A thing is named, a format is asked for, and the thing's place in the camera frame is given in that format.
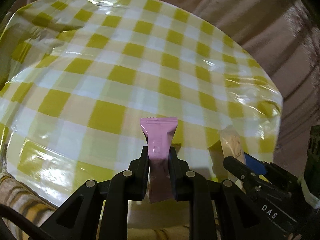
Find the blue peanut snack bag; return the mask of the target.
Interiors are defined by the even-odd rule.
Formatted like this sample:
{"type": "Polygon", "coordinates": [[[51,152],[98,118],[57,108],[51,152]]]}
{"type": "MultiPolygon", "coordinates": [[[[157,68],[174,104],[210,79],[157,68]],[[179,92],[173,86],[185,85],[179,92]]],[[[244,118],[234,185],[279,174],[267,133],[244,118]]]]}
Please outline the blue peanut snack bag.
{"type": "Polygon", "coordinates": [[[261,161],[244,152],[246,165],[257,175],[264,175],[266,169],[261,161]]]}

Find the pink snack bar wrapper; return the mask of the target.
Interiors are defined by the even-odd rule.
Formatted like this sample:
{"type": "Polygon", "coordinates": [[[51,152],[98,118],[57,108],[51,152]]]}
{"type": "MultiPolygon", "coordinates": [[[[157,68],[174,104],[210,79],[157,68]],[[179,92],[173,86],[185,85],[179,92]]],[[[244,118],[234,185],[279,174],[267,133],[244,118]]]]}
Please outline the pink snack bar wrapper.
{"type": "Polygon", "coordinates": [[[169,174],[169,151],[178,119],[176,117],[141,118],[150,160],[149,200],[151,203],[172,198],[169,174]]]}

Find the beige small snack packet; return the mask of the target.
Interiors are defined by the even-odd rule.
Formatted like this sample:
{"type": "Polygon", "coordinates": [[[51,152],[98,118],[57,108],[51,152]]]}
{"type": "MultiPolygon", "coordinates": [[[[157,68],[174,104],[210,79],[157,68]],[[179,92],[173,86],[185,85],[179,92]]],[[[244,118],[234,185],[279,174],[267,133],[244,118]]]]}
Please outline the beige small snack packet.
{"type": "Polygon", "coordinates": [[[241,145],[240,135],[232,125],[219,132],[223,156],[232,156],[246,165],[244,150],[241,145]]]}

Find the yellow checked plastic tablecloth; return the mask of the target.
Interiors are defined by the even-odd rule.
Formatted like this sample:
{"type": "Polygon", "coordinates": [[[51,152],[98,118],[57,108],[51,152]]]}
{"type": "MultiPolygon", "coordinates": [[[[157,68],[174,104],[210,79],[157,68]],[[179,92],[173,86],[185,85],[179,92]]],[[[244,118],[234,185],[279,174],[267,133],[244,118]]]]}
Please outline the yellow checked plastic tablecloth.
{"type": "Polygon", "coordinates": [[[140,119],[175,116],[173,144],[215,179],[209,148],[233,126],[271,161],[282,97],[259,64],[201,18],[157,0],[39,0],[1,34],[1,152],[60,205],[140,156],[140,119]]]}

